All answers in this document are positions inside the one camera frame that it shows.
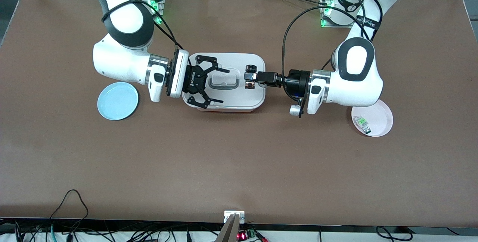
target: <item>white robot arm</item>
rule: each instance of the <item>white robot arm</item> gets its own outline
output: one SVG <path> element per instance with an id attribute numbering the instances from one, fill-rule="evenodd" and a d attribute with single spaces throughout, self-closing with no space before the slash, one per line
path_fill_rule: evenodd
<path id="1" fill-rule="evenodd" d="M 397 0 L 378 0 L 383 14 Z M 332 54 L 334 72 L 324 70 L 290 70 L 287 77 L 275 72 L 255 72 L 249 66 L 244 74 L 248 82 L 266 86 L 285 86 L 286 93 L 297 105 L 289 113 L 301 116 L 306 100 L 307 113 L 315 114 L 322 103 L 338 103 L 343 106 L 372 106 L 380 97 L 384 82 L 380 78 L 375 59 L 375 48 L 367 40 L 372 39 L 380 26 L 381 12 L 374 0 L 364 0 L 363 11 L 357 19 L 363 22 L 366 35 L 362 37 L 360 26 L 354 24 L 349 35 Z"/>
<path id="2" fill-rule="evenodd" d="M 170 62 L 168 58 L 148 53 L 154 21 L 146 5 L 137 2 L 124 4 L 133 0 L 98 1 L 106 14 L 103 21 L 108 34 L 93 48 L 93 64 L 97 72 L 116 80 L 147 85 L 154 102 L 159 102 L 164 86 L 167 95 L 180 97 L 189 53 L 176 50 Z"/>

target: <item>light blue round lid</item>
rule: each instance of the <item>light blue round lid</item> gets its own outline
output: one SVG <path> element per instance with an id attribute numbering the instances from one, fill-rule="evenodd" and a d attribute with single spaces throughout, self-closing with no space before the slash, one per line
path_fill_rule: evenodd
<path id="1" fill-rule="evenodd" d="M 116 82 L 103 89 L 98 97 L 98 111 L 108 120 L 130 116 L 138 106 L 138 91 L 126 82 Z"/>

